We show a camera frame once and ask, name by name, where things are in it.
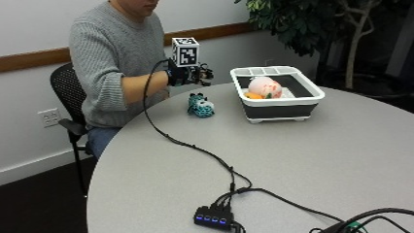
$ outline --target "yellow object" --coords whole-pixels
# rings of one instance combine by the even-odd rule
[[[249,99],[263,99],[263,96],[261,96],[261,95],[255,94],[255,93],[251,93],[251,92],[247,92],[247,93],[245,93],[245,96],[247,96]]]

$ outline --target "wall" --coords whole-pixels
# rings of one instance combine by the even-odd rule
[[[72,19],[99,2],[0,0],[0,56],[67,47]],[[233,5],[233,1],[223,0],[195,2],[160,2],[157,12],[165,32],[248,19],[244,4]],[[171,54],[171,47],[165,48],[165,54]],[[233,68],[264,66],[269,58],[275,59],[273,64],[296,66],[313,78],[318,57],[297,57],[268,32],[201,42],[201,61],[215,72],[213,84],[232,82],[229,71]],[[70,116],[50,85],[51,73],[60,65],[0,73],[0,184],[74,162],[66,129],[60,126],[44,128],[38,115],[40,111],[59,108],[63,117]],[[199,86],[175,88],[172,94],[195,87]]]

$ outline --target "sleeve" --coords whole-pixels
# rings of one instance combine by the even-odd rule
[[[93,108],[125,111],[115,46],[103,29],[91,22],[78,22],[70,32],[70,55],[75,72]]]

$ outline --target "electrical outlet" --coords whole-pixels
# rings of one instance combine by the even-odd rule
[[[62,120],[62,114],[58,109],[51,109],[38,113],[40,115],[43,126],[50,127],[52,125],[59,124]]]

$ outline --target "stuffed animal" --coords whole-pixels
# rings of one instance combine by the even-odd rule
[[[201,93],[191,94],[188,113],[195,114],[201,118],[213,116],[215,105],[208,101],[208,98]]]
[[[280,98],[283,86],[269,77],[253,77],[249,84],[249,93],[260,95],[264,99]]]

